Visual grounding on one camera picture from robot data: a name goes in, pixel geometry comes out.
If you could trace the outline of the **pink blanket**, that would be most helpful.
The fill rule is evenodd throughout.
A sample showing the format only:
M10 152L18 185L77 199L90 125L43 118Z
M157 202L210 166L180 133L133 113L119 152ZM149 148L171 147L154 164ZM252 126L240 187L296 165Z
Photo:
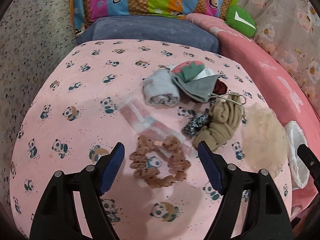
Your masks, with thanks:
M232 29L222 19L191 13L185 20L218 38L222 55L243 66L281 124L289 121L299 124L308 147L318 157L319 117L287 71L252 39Z

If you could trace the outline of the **pink panda print cloth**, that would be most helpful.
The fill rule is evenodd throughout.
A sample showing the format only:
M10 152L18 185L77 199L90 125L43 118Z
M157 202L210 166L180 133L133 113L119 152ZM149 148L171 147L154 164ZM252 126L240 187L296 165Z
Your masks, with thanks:
M55 68L33 100L18 132L10 176L10 197L18 230L29 235L33 216L53 173L81 171L122 142L125 154L140 136L118 111L136 98L151 115L182 133L195 113L208 104L181 96L175 106L144 102L143 80L161 66L201 61L231 92L246 98L246 107L266 106L261 92L237 62L174 43L136 40L91 41L75 47ZM197 156L189 157L186 180L152 189L133 176L124 158L110 191L102 199L121 239L203 239L221 196L209 184Z

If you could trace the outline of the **dark red velvet scrunchie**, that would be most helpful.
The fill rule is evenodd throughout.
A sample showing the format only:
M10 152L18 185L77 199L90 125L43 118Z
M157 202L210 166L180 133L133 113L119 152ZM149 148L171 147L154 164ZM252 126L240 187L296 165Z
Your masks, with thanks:
M216 83L215 83L215 87L213 89L213 93L216 95L224 95L227 93L227 86L225 83L223 83L222 81L220 81L219 79L217 79Z

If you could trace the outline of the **clear pink plastic wrapper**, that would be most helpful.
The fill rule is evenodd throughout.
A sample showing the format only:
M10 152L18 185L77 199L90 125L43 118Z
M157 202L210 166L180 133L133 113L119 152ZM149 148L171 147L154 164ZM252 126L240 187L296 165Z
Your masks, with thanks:
M185 136L154 118L136 98L126 99L118 106L118 111L139 135L146 135L157 141L164 141L167 136L172 135L181 142L186 155L191 157L196 153L195 149L187 144Z

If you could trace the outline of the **grey sock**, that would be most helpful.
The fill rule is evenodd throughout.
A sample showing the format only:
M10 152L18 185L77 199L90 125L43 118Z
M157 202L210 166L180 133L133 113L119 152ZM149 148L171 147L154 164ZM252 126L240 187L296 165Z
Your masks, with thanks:
M143 80L145 103L152 106L174 106L180 101L180 92L167 69L159 69Z

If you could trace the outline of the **brown dotted scrunchie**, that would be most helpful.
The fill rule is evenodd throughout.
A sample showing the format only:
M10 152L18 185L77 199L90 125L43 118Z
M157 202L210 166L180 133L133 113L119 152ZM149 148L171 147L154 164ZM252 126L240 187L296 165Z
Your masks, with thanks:
M165 150L169 154L167 158L167 168L169 175L160 177L159 168L164 165L164 161L149 153ZM173 135L167 136L163 141L152 140L145 135L140 135L137 139L137 148L129 155L131 160L130 168L134 170L133 176L142 179L151 187L170 187L175 183L182 182L187 178L187 170L191 163L186 159L179 139Z

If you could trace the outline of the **green round cushion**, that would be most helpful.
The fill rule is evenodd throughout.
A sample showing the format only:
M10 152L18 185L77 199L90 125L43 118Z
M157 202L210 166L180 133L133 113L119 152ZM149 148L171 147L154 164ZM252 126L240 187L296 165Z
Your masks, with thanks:
M257 31L255 21L250 14L238 6L228 8L225 23L247 38L252 38Z

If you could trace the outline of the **white lined trash bin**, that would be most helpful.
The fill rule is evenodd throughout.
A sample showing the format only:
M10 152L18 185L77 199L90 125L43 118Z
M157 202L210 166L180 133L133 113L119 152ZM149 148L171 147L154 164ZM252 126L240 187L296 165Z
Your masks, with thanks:
M291 171L292 190L303 189L306 187L310 171L298 156L298 148L300 145L307 146L307 140L303 130L296 121L290 121L285 125L285 131L289 142L289 167Z

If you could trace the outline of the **blue grey cushion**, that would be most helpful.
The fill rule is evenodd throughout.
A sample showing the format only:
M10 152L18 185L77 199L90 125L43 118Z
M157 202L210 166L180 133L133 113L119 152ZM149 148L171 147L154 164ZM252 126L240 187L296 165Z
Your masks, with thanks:
M97 40L134 39L169 42L220 54L220 41L197 25L163 16L108 16L96 20L76 38L77 44Z

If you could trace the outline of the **beige sheer hair net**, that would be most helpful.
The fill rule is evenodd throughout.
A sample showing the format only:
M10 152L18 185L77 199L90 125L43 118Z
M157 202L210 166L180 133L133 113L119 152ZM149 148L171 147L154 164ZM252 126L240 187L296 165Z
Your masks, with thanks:
M254 103L246 109L247 124L242 129L245 162L254 172L266 169L276 178L287 163L289 142L285 128L274 111Z

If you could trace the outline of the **tan knotted stocking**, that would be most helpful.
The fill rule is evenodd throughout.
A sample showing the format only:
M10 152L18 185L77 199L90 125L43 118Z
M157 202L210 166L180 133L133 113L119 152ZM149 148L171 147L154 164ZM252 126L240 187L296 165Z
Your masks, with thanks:
M246 98L238 93L228 93L209 109L209 122L195 135L193 147L204 141L211 151L216 151L234 136L245 113Z

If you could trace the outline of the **grey fabric pouch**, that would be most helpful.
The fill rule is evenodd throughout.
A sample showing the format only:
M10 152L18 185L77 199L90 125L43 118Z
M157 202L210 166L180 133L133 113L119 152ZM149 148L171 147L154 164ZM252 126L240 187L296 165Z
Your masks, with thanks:
M187 96L200 103L207 103L213 93L215 84L221 75L211 75L198 80L182 81L175 74L170 74L172 82Z

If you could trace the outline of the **grey floral bedsheet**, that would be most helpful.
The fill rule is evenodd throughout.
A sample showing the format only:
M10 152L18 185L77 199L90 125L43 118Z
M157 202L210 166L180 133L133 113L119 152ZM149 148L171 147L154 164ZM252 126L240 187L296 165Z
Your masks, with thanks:
M257 25L255 42L296 81L319 112L319 16L309 0L239 0Z

